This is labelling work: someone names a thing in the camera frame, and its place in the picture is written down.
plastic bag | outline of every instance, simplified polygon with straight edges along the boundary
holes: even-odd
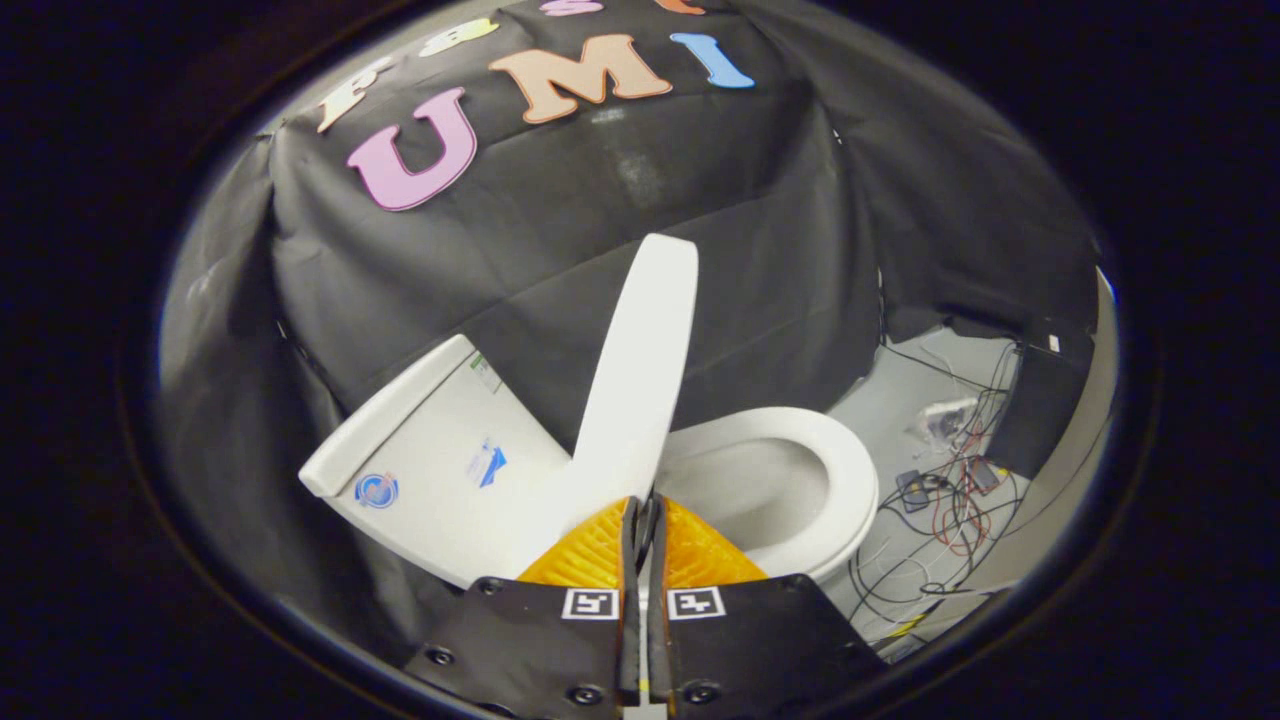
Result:
[[[914,434],[929,443],[934,452],[954,451],[961,432],[973,420],[977,397],[925,405],[915,415]]]

blue letter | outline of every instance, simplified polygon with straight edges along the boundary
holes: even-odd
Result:
[[[701,33],[677,32],[671,38],[689,47],[689,51],[710,70],[712,77],[707,78],[707,81],[716,87],[755,87],[755,81],[744,76],[724,56],[719,45],[716,44],[714,37]]]

toilet bowl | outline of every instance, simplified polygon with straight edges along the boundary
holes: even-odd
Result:
[[[721,532],[769,577],[840,571],[870,530],[879,483],[849,428],[760,407],[667,436],[654,489]]]

toilet tank lid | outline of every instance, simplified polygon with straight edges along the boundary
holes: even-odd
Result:
[[[317,497],[334,497],[413,410],[475,352],[456,334],[424,355],[347,418],[298,470]]]

foam letter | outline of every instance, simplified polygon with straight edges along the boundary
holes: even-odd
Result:
[[[603,10],[604,5],[593,3],[591,0],[554,0],[553,3],[543,3],[538,9],[553,18],[562,18],[564,15],[581,15],[582,13]]]
[[[329,94],[320,106],[324,108],[324,119],[320,120],[320,127],[316,132],[324,132],[329,129],[329,126],[334,123],[338,118],[347,114],[347,110],[355,108],[361,100],[365,99],[365,94],[361,90],[367,90],[374,81],[378,79],[378,70],[385,68],[392,61],[390,58],[380,58],[372,65],[360,70],[360,74],[348,79],[347,82],[338,86],[333,92]]]
[[[430,58],[431,55],[444,53],[449,47],[462,45],[463,42],[477,37],[484,37],[499,27],[500,26],[497,23],[489,22],[489,18],[480,18],[477,20],[462,23],[456,28],[447,29],[431,40],[428,40],[426,45],[417,51],[417,56]]]
[[[630,35],[599,35],[582,44],[580,61],[545,50],[525,50],[489,64],[506,70],[529,101],[524,118],[539,124],[577,110],[577,101],[562,97],[554,85],[591,102],[604,102],[605,74],[613,78],[616,97],[649,97],[671,92],[671,83],[653,74],[631,47]]]
[[[755,87],[755,81],[742,74],[733,67],[733,63],[724,56],[716,38],[709,35],[677,32],[672,40],[689,47],[689,51],[708,69],[712,76],[707,82],[716,87]]]
[[[476,156],[476,133],[458,104],[463,92],[461,87],[445,90],[413,110],[415,118],[431,120],[444,143],[444,154],[430,168],[411,173],[404,167],[396,149],[399,126],[378,131],[351,154],[347,167],[360,172],[374,202],[392,211],[416,208],[453,184],[471,165]]]
[[[692,8],[685,0],[654,0],[664,9],[672,13],[680,13],[682,15],[705,15],[707,10],[701,8]]]

